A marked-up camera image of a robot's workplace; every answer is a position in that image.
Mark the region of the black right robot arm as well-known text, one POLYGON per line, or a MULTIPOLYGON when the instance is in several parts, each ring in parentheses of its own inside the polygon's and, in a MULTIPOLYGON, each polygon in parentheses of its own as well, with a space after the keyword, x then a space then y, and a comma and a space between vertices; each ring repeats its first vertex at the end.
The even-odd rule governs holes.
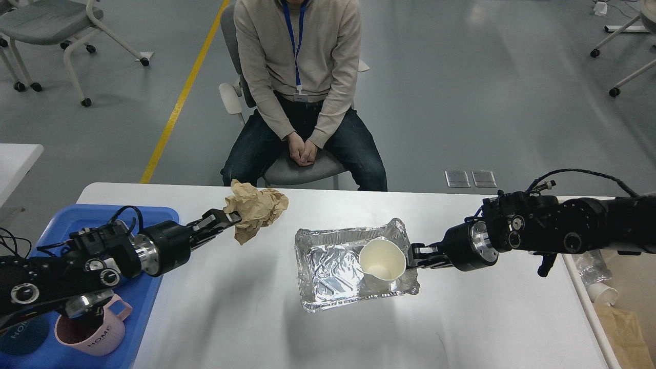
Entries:
POLYGON ((654 195, 639 195, 616 177, 625 197, 559 201, 544 191, 555 186, 555 171, 536 178, 525 191, 498 191, 485 198, 474 216, 448 229, 443 240, 412 243, 407 270, 455 267, 473 271, 494 265, 512 250, 543 257, 538 275, 546 277, 559 254, 614 250, 620 255, 654 254, 654 195))

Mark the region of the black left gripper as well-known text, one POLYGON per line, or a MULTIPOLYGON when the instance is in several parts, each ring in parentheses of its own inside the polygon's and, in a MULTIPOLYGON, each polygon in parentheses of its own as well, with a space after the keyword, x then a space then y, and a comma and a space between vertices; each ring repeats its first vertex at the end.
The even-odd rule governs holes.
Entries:
POLYGON ((194 251, 241 220, 237 212, 210 209, 187 226, 166 220, 145 228, 134 238, 141 269, 152 277, 168 273, 189 261, 190 241, 194 251))

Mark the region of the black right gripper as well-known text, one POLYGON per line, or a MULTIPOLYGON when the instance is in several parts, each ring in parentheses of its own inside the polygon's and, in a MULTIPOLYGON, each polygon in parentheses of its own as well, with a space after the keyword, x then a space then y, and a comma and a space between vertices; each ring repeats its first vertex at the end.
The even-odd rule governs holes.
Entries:
POLYGON ((498 257, 485 222, 476 220, 450 228, 441 242, 441 251, 437 244, 412 243, 407 253, 407 269, 455 267, 468 272, 493 266, 498 257))

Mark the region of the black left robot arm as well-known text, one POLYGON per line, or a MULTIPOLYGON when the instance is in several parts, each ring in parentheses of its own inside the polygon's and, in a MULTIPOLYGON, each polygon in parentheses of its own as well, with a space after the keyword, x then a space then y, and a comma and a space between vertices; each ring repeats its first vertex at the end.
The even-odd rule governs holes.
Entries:
POLYGON ((185 225, 165 220, 145 227, 141 210, 136 209, 133 225, 138 233, 133 234, 133 227, 119 220, 124 210, 119 208, 99 227, 70 234, 63 254, 55 255, 50 245, 43 245, 38 248, 43 257, 3 256, 2 331, 52 311, 96 320, 122 278, 168 273, 242 220, 237 212, 210 209, 185 225))

